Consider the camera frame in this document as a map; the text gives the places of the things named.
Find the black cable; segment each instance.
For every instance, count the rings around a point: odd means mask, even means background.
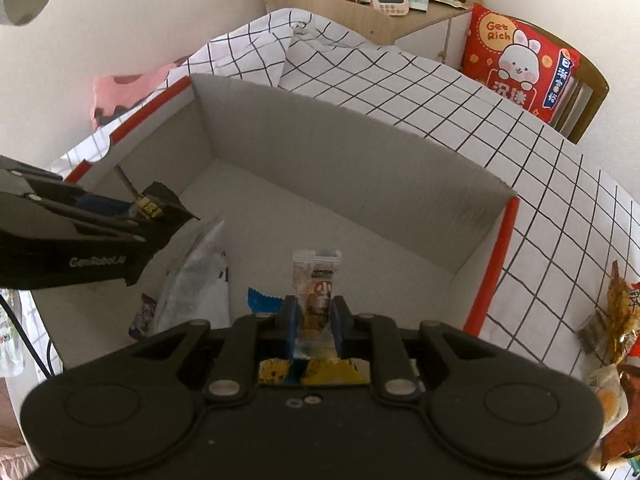
[[[22,338],[22,342],[26,345],[27,350],[33,357],[33,360],[36,361],[36,364],[40,367],[40,370],[42,370],[42,373],[44,374],[44,376],[47,379],[50,379],[52,374],[50,374],[49,371],[45,368],[45,365],[42,362],[42,359],[40,359],[40,356],[38,355],[38,353],[36,352],[36,349],[31,344],[31,341],[29,341],[29,338],[25,334],[24,329],[22,328],[22,325],[18,321],[18,318],[15,317],[14,311],[11,310],[11,307],[6,302],[2,294],[0,294],[0,305],[2,305],[2,308],[4,308],[4,311],[6,312],[7,316],[9,316],[9,319],[14,324],[15,329],[18,331],[18,334],[20,334],[20,338]]]
[[[56,373],[53,371],[53,366],[51,365],[51,347],[53,343],[49,338],[49,342],[47,343],[47,366],[49,367],[49,372],[51,373],[51,377],[53,377]]]

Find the cartoon bunny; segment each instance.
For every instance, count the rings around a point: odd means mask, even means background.
[[[540,79],[540,64],[537,54],[540,52],[538,40],[528,40],[521,30],[513,35],[513,44],[504,49],[498,60],[498,76],[501,79],[513,79],[520,83],[523,90],[531,90]]]

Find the chair back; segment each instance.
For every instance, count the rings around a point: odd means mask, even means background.
[[[540,36],[553,41],[560,47],[573,48],[566,41],[561,40],[533,23],[526,22],[520,18],[514,18],[514,20],[529,25],[529,27],[535,30]],[[580,105],[586,99],[589,90],[591,91],[591,95],[588,97],[584,107],[581,107]],[[567,91],[562,97],[558,110],[556,110],[551,121],[551,126],[558,132],[561,132],[572,143],[577,144],[584,131],[589,124],[591,124],[591,121],[600,109],[608,93],[609,84],[600,70],[598,70],[586,56],[582,56],[580,58],[580,65],[574,73],[574,83],[567,88]]]

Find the red pillow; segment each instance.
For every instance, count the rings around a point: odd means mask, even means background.
[[[462,73],[545,123],[579,65],[577,50],[557,46],[528,25],[475,4]]]

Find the white checkered cloth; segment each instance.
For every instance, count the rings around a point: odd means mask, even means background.
[[[375,46],[299,9],[272,12],[209,41],[143,104],[193,73],[345,106],[444,144],[513,186],[522,202],[481,337],[579,378],[601,364],[603,355],[580,350],[575,331],[606,307],[614,260],[628,281],[640,281],[640,206],[550,126],[450,67]],[[100,159],[109,133],[138,108],[53,169],[67,174],[82,158]],[[627,473],[619,468],[613,476]]]

